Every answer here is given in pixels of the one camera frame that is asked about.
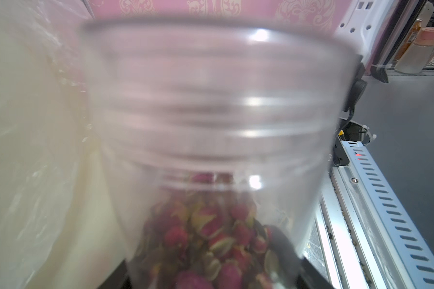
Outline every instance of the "plastic bag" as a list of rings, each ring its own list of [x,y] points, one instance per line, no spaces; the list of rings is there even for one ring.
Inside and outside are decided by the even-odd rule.
[[[0,288],[23,288],[71,204],[87,139],[79,0],[0,1]]]

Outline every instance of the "dried rose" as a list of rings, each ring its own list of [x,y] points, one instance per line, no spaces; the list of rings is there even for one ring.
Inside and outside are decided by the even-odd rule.
[[[273,284],[270,278],[265,273],[260,273],[255,277],[255,280],[263,289],[273,289]]]
[[[265,234],[267,236],[268,242],[272,242],[272,240],[273,240],[272,239],[272,231],[271,231],[270,227],[264,226],[264,230],[265,230]]]
[[[153,251],[149,252],[143,260],[140,262],[140,269],[145,271],[151,271],[157,264],[161,263],[166,257],[166,252],[162,247],[157,247]]]
[[[268,276],[277,280],[280,272],[278,256],[272,250],[267,250],[264,258],[264,270]]]
[[[202,263],[206,279],[212,281],[217,278],[222,265],[220,264],[220,261],[214,257],[212,252],[206,252],[206,254],[204,254],[202,257]]]
[[[182,226],[170,228],[164,235],[164,245],[168,247],[177,246],[186,248],[188,246],[188,234]]]
[[[249,209],[246,204],[238,204],[231,208],[231,216],[235,220],[245,221],[249,215]]]
[[[226,233],[220,233],[216,237],[209,240],[209,250],[212,251],[214,256],[220,259],[229,257],[230,250],[235,243],[235,239]]]
[[[154,228],[160,232],[165,233],[174,226],[184,226],[188,221],[188,209],[179,201],[171,202],[164,206],[153,220]]]
[[[214,289],[214,287],[206,278],[189,270],[177,274],[175,289]]]
[[[248,246],[253,238],[253,232],[246,226],[243,221],[237,220],[233,225],[233,237],[237,243],[243,246]]]
[[[251,249],[257,254],[265,253],[267,247],[267,241],[260,235],[257,235],[251,242]]]
[[[205,239],[211,239],[224,228],[223,218],[216,207],[204,207],[191,215],[191,225]]]
[[[238,262],[238,267],[242,272],[246,272],[252,262],[251,254],[244,250],[244,246],[233,246],[231,255]]]
[[[227,260],[217,277],[217,289],[241,289],[242,284],[243,273],[238,268],[237,262]]]
[[[211,184],[214,182],[214,174],[213,173],[197,174],[191,178],[191,181],[194,183]]]
[[[161,269],[161,263],[157,263],[156,265],[149,270],[149,281],[152,283],[152,281],[159,275],[159,271]]]
[[[253,201],[238,204],[231,208],[231,216],[235,218],[235,220],[245,222],[250,228],[254,225],[256,212],[256,206]]]

